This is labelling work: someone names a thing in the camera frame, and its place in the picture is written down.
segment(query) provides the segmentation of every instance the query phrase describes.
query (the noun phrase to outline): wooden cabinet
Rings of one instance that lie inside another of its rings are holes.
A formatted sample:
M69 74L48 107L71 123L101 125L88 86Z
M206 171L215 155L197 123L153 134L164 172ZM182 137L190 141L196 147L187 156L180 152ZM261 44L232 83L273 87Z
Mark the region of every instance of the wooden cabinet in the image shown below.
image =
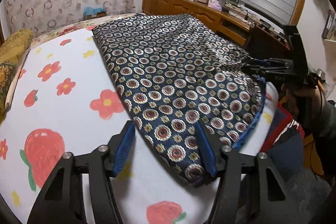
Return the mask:
M241 45L245 43L248 37L249 26L246 23L227 13L211 9L206 4L197 1L143 0L142 11L148 15L192 14L212 31L222 32Z

